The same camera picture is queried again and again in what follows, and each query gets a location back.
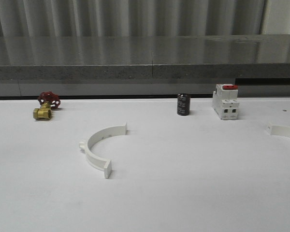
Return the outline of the black cylindrical capacitor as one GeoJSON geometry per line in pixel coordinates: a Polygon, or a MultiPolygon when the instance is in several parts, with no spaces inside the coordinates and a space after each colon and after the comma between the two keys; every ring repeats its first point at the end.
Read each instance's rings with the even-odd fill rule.
{"type": "Polygon", "coordinates": [[[177,95],[177,114],[188,116],[190,112],[190,95],[181,93],[177,95]]]}

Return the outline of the brass valve red handwheel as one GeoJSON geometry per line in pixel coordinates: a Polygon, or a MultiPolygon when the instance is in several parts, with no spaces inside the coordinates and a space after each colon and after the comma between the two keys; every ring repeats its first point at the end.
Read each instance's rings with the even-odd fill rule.
{"type": "Polygon", "coordinates": [[[40,108],[33,110],[33,118],[36,120],[40,119],[51,119],[52,109],[57,109],[60,106],[60,99],[57,94],[53,92],[42,92],[38,97],[40,108]]]}

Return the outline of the grey stone countertop ledge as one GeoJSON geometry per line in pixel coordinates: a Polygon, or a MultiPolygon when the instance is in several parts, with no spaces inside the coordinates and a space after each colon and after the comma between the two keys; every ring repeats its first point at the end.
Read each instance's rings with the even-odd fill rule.
{"type": "Polygon", "coordinates": [[[290,35],[0,37],[0,83],[290,84],[290,35]]]}

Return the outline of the white circuit breaker red switch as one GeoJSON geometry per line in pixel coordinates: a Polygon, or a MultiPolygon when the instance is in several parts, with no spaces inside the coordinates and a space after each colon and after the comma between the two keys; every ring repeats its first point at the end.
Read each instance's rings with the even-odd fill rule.
{"type": "Polygon", "coordinates": [[[216,84],[213,91],[212,107],[222,120],[236,120],[239,112],[238,86],[216,84]]]}

